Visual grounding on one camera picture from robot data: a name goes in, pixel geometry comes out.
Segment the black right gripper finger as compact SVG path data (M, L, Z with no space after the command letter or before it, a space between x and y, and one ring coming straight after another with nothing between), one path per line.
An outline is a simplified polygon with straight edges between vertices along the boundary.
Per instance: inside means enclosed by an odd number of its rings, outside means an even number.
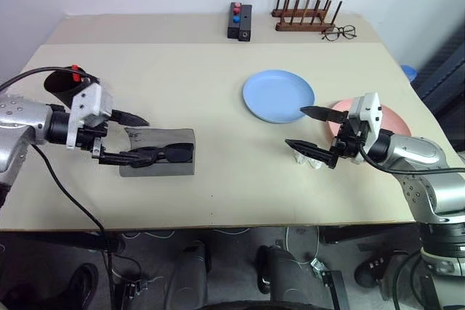
M316 144L303 140L286 139L285 143L293 150L308 158L318 160L326 164L329 168L335 168L338 155L330 150L319 148Z
M305 115L319 121L344 122L348 111L339 111L327 107L307 106L300 109Z

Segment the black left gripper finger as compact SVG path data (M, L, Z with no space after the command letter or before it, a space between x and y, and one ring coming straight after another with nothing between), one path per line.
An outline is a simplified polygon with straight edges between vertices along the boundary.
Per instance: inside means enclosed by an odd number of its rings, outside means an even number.
M144 118L120 110L112 110L110 121L130 127L146 127L150 125Z
M142 168L156 162L158 151L157 147L142 147L119 153L101 152L98 161L102 165Z

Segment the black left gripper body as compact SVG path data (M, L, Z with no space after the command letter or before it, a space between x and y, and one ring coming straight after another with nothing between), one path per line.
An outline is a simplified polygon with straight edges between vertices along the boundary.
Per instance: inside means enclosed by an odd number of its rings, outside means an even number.
M102 139L107 136L107 133L107 121L95 127L84 125L78 129L77 147L83 151L90 152L92 158L104 158L105 147L103 146Z

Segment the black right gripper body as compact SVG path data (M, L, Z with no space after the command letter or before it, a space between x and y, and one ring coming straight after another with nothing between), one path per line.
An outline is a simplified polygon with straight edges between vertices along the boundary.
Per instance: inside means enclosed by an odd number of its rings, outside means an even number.
M346 119L333 138L330 151L340 158L355 158L361 145L366 143L368 122Z

